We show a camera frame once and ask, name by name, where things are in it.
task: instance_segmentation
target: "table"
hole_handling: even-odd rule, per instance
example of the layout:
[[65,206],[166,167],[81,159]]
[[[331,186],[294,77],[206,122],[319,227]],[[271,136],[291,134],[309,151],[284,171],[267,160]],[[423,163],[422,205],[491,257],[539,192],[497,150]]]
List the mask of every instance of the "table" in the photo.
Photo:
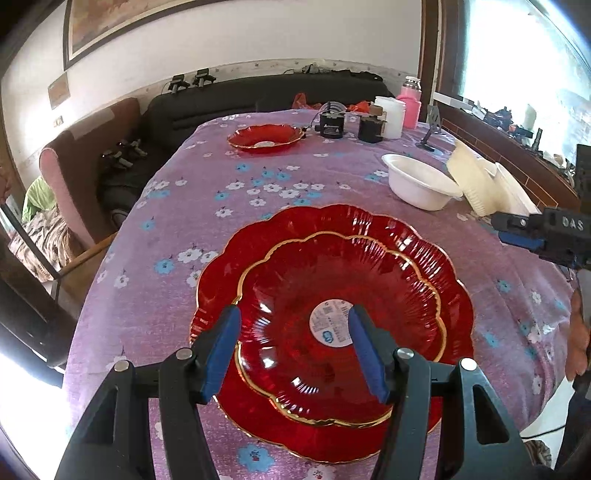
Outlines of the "table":
[[[154,176],[103,260],[80,315],[64,381],[72,425],[114,362],[159,362],[187,345],[199,274],[238,229],[282,207],[332,203],[399,218],[448,253],[475,308],[476,361],[520,429],[539,415],[564,376],[572,288],[562,273],[529,252],[502,245],[465,201],[424,212],[390,191],[381,156],[406,154],[445,171],[454,148],[448,133],[431,138],[439,155],[414,146],[426,132],[423,124],[399,140],[370,145],[356,139],[358,117],[347,114],[345,138],[309,132],[274,156],[239,153],[226,142],[245,125],[308,125],[314,114],[293,110],[213,120],[199,126]],[[155,401],[150,415],[155,470],[158,478],[168,478]],[[200,407],[200,415],[222,480],[362,480],[375,463],[373,457],[317,466],[249,438],[215,402]],[[438,433],[427,442],[423,475],[429,478]],[[257,462],[252,449],[259,450]]]

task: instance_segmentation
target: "plastic container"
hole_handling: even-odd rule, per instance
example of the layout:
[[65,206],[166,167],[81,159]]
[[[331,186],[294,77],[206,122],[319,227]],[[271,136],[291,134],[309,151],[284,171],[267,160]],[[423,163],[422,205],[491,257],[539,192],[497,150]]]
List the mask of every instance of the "plastic container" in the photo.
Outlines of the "plastic container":
[[400,96],[414,98],[415,100],[421,99],[421,80],[416,77],[406,77],[402,88],[400,90]]
[[515,177],[500,163],[495,165],[497,171],[495,183],[501,191],[499,211],[522,216],[539,213],[540,210],[531,201],[519,182],[515,180]]
[[388,184],[403,201],[421,210],[441,210],[453,197],[461,197],[461,188],[447,175],[414,158],[388,154],[382,157],[388,166]]
[[414,130],[418,124],[418,114],[421,110],[421,102],[413,97],[403,95],[399,96],[398,100],[406,104],[406,112],[404,114],[402,126]]
[[491,215],[498,210],[499,186],[478,162],[476,154],[459,140],[447,161],[447,170],[478,216]]
[[393,97],[375,98],[374,104],[382,107],[384,110],[383,120],[384,133],[382,136],[388,140],[397,140],[402,136],[402,124],[404,123],[404,114],[406,112],[406,103],[396,100]]

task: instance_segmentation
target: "red glass plate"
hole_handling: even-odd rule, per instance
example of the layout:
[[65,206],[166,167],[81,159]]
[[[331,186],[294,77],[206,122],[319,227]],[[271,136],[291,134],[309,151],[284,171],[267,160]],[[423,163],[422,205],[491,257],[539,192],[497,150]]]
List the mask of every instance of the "red glass plate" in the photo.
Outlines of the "red glass plate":
[[291,125],[253,125],[236,130],[228,143],[252,153],[266,153],[286,148],[304,137],[304,130]]
[[[463,356],[473,356],[472,305],[447,255],[421,239],[404,222],[348,205],[282,210],[270,220],[248,225],[237,232],[224,253],[203,271],[191,337],[210,328],[222,308],[237,301],[236,287],[241,275],[263,259],[271,248],[288,239],[304,239],[326,230],[345,236],[370,236],[386,248],[413,259],[422,277],[440,295],[441,319],[447,329],[441,361],[452,364]],[[226,414],[251,435],[319,462],[350,462],[377,452],[387,426],[382,422],[358,429],[338,425],[318,427],[289,419],[280,414],[268,398],[241,380],[235,363],[230,365],[218,399]],[[440,413],[440,403],[435,399],[431,402],[430,427],[438,422]]]
[[242,278],[238,369],[294,420],[366,427],[389,417],[347,348],[354,304],[429,360],[445,349],[437,290],[406,255],[365,235],[323,231],[287,240]]

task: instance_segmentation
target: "person's hand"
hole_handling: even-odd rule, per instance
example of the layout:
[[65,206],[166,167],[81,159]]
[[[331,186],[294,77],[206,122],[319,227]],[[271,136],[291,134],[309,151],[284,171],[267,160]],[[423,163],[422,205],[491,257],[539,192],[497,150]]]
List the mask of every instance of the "person's hand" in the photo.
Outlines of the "person's hand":
[[6,203],[10,197],[10,178],[4,168],[0,167],[0,203]]
[[566,356],[566,378],[574,380],[575,376],[583,375],[587,370],[587,346],[589,330],[583,323],[581,314],[581,294],[575,290],[570,299],[570,332],[569,351]]

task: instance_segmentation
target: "window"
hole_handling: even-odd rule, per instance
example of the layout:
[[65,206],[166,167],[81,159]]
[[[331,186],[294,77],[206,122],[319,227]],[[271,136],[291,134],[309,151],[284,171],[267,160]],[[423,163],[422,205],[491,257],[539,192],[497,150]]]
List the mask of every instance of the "window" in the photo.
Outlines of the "window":
[[558,28],[527,0],[466,0],[467,45],[460,94],[522,124],[527,105],[542,128],[540,150],[576,161],[591,144],[591,70]]

